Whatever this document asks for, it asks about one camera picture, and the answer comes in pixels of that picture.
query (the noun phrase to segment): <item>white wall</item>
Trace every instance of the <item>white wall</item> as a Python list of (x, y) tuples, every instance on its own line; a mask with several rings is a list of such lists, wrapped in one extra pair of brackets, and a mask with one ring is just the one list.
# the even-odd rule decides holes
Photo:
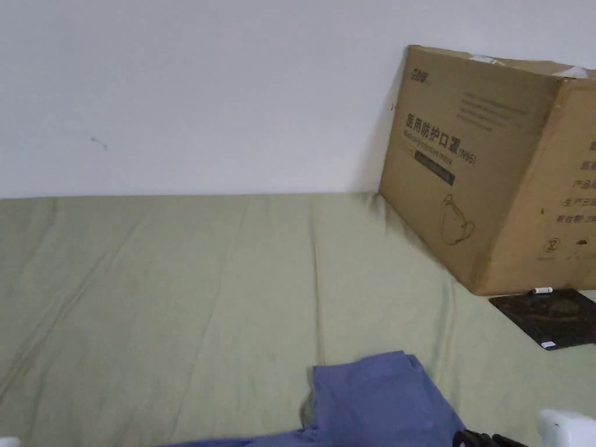
[(593, 0), (4, 0), (0, 196), (374, 190), (406, 45), (594, 67), (595, 17)]

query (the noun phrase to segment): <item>cardboard box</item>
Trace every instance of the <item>cardboard box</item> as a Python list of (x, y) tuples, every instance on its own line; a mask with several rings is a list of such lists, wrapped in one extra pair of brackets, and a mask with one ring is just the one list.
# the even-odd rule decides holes
[(380, 192), (471, 292), (596, 287), (594, 78), (409, 47)]

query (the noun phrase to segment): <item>green bed sheet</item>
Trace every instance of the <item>green bed sheet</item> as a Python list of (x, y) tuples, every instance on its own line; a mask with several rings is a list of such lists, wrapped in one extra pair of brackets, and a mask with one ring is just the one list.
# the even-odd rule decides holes
[(2, 200), (0, 299), (0, 436), (27, 446), (292, 430), (312, 365), (392, 350), (474, 430), (596, 417), (596, 346), (541, 349), (377, 194)]

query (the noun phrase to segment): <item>bed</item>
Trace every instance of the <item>bed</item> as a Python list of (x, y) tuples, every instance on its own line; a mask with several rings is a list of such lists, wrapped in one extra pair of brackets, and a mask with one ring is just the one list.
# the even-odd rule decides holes
[(26, 446), (296, 429), (312, 365), (393, 350), (471, 429), (596, 417), (596, 347), (541, 349), (377, 194), (2, 200), (0, 237), (0, 436)]

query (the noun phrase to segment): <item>blue cloth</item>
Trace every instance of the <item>blue cloth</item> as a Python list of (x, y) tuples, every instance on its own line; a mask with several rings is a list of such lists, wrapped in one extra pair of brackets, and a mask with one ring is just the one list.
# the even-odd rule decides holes
[(402, 351), (313, 367), (315, 401), (307, 427), (247, 439), (179, 447), (449, 447), (465, 427), (415, 356)]

